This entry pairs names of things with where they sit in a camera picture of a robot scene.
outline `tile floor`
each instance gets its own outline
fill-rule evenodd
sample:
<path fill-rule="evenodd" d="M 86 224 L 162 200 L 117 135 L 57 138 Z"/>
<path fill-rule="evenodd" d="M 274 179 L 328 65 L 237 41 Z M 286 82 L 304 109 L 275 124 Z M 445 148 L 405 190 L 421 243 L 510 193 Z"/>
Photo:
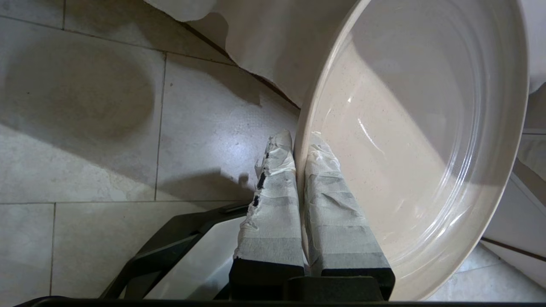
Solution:
<path fill-rule="evenodd" d="M 96 297 L 170 217 L 249 199 L 298 109 L 137 0 L 0 0 L 0 306 Z M 546 300 L 478 246 L 431 299 Z"/>

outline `floor tile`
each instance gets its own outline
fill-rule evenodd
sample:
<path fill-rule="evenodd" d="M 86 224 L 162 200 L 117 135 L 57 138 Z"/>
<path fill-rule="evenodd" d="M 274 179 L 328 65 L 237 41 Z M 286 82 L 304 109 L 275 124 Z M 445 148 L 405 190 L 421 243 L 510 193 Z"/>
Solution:
<path fill-rule="evenodd" d="M 158 200 L 244 200 L 268 137 L 299 110 L 239 68 L 169 54 Z"/>
<path fill-rule="evenodd" d="M 57 204 L 51 293 L 98 297 L 125 263 L 171 217 L 226 204 Z"/>
<path fill-rule="evenodd" d="M 0 18 L 0 203 L 153 200 L 161 52 Z"/>
<path fill-rule="evenodd" d="M 462 263 L 457 273 L 488 267 L 502 263 L 499 256 L 495 255 L 483 245 L 478 243 L 466 260 Z"/>
<path fill-rule="evenodd" d="M 49 295 L 53 204 L 0 205 L 0 306 Z"/>
<path fill-rule="evenodd" d="M 231 63 L 142 0 L 67 0 L 65 29 L 120 42 Z"/>
<path fill-rule="evenodd" d="M 506 263 L 453 275 L 428 300 L 546 302 L 546 290 Z"/>
<path fill-rule="evenodd" d="M 64 0 L 0 0 L 0 16 L 61 28 Z"/>

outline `gray tile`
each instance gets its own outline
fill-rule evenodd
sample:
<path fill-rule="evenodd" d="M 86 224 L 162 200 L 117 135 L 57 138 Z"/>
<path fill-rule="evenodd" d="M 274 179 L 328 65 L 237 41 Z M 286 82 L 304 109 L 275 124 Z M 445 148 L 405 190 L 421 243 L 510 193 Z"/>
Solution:
<path fill-rule="evenodd" d="M 299 110 L 237 67 L 169 54 L 158 200 L 244 200 L 268 137 Z"/>
<path fill-rule="evenodd" d="M 0 306 L 49 295 L 53 204 L 0 205 Z"/>
<path fill-rule="evenodd" d="M 225 204 L 57 204 L 52 295 L 98 297 L 171 217 Z"/>
<path fill-rule="evenodd" d="M 457 273 L 484 268 L 500 263 L 502 263 L 502 260 L 499 258 L 499 256 L 490 252 L 488 249 L 483 247 L 483 245 L 478 243 L 478 245 L 476 245 L 474 250 L 462 263 Z"/>
<path fill-rule="evenodd" d="M 67 0 L 64 26 L 119 42 L 231 63 L 176 20 L 142 0 Z"/>
<path fill-rule="evenodd" d="M 61 28 L 64 0 L 0 0 L 0 16 Z"/>
<path fill-rule="evenodd" d="M 153 200 L 161 52 L 0 19 L 0 203 Z"/>
<path fill-rule="evenodd" d="M 428 300 L 546 302 L 546 290 L 502 263 L 453 275 Z"/>

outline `white bowl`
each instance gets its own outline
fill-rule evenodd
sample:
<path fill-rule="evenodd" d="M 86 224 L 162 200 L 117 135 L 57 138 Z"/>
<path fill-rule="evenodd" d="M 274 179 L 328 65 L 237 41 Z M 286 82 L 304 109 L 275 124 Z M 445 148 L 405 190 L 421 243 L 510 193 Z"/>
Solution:
<path fill-rule="evenodd" d="M 298 184 L 320 131 L 396 275 L 391 299 L 423 299 L 471 252 L 506 185 L 527 102 L 525 29 L 517 1 L 368 2 L 302 110 Z"/>

